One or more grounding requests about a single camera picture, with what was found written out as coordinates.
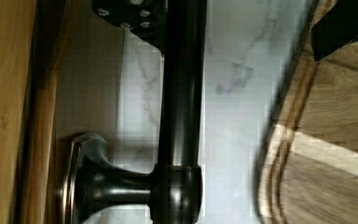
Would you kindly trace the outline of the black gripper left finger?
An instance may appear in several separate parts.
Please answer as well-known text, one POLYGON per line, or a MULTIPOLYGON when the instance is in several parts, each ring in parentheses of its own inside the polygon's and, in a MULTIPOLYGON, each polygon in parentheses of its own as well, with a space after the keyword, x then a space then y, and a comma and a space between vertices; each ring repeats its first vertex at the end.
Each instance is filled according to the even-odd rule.
POLYGON ((100 18, 134 35, 165 54, 165 23, 168 0, 92 0, 100 18))

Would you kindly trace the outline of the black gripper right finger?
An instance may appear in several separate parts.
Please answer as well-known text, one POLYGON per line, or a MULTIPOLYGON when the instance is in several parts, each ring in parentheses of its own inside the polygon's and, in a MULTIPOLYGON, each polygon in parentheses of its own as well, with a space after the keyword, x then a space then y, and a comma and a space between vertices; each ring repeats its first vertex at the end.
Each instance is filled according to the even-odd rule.
POLYGON ((316 62, 353 41, 358 41, 358 0, 338 0, 311 28, 316 62))

